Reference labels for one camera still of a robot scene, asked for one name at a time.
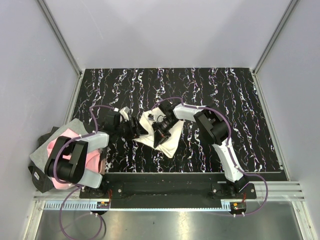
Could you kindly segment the white cloth napkin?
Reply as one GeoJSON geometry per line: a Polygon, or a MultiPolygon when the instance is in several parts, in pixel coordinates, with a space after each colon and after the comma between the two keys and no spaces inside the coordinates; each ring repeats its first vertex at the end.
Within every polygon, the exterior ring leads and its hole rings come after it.
{"type": "Polygon", "coordinates": [[[152,128],[152,123],[157,123],[158,121],[163,120],[165,114],[158,108],[153,110],[148,110],[142,113],[139,123],[142,127],[148,131],[147,135],[140,136],[139,138],[134,139],[135,142],[142,143],[152,149],[163,152],[168,158],[173,158],[181,138],[183,131],[184,121],[178,120],[178,122],[169,130],[171,136],[161,143],[157,147],[154,147],[155,135],[152,128]]]}

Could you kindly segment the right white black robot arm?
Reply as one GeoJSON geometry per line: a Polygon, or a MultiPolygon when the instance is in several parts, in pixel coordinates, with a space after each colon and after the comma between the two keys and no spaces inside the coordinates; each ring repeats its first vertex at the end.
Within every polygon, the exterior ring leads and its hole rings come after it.
{"type": "Polygon", "coordinates": [[[162,121],[152,123],[153,146],[156,148],[173,136],[170,130],[178,121],[195,122],[199,135],[212,145],[223,166],[228,195],[239,198],[245,192],[249,180],[244,174],[234,151],[231,140],[231,127],[226,117],[216,108],[185,103],[171,104],[166,101],[159,105],[163,113],[162,121]]]}

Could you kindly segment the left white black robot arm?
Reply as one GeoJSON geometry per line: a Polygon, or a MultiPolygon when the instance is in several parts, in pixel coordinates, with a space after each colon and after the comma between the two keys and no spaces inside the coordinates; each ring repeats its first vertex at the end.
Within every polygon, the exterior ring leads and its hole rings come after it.
{"type": "Polygon", "coordinates": [[[103,176],[98,171],[86,167],[88,154],[106,148],[110,137],[134,140],[146,135],[148,131],[135,116],[129,118],[124,111],[110,111],[106,114],[100,131],[74,138],[58,137],[44,167],[44,173],[63,184],[89,187],[95,197],[103,198],[108,193],[108,186],[102,182],[103,176]]]}

